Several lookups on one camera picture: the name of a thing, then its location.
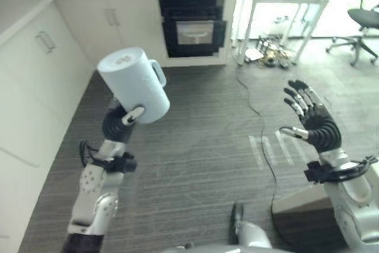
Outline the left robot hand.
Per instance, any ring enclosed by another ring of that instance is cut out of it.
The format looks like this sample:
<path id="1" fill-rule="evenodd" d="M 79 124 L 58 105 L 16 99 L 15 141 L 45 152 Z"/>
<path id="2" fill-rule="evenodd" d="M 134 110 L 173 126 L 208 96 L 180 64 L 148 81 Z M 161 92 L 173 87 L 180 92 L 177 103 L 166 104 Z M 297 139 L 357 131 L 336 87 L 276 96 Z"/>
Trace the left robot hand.
<path id="1" fill-rule="evenodd" d="M 137 120 L 144 115 L 145 108 L 137 106 L 127 112 L 122 105 L 110 108 L 102 123 L 104 139 L 127 144 Z"/>

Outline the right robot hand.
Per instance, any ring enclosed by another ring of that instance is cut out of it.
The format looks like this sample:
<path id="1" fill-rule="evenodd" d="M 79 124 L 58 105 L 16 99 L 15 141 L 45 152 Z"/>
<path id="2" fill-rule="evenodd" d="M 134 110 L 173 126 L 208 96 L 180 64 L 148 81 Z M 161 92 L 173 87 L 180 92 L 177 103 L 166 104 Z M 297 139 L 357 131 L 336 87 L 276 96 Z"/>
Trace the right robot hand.
<path id="1" fill-rule="evenodd" d="M 290 96 L 284 102 L 294 110 L 302 128 L 282 126 L 279 128 L 281 133 L 311 144 L 318 153 L 341 147 L 339 127 L 312 87 L 298 79 L 289 80 L 284 92 Z"/>

